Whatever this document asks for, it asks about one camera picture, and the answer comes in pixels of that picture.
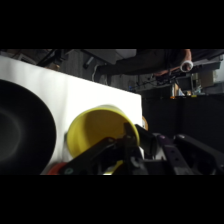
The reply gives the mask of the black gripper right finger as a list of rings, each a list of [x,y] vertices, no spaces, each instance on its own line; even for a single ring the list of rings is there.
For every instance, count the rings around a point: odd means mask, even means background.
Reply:
[[[148,175],[224,175],[224,153],[185,134],[169,138],[136,128]]]

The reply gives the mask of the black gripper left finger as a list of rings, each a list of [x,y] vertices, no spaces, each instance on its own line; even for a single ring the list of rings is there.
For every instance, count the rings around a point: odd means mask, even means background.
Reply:
[[[129,123],[124,124],[122,138],[104,138],[61,168],[62,175],[103,175],[118,162],[114,174],[146,175],[137,137]]]

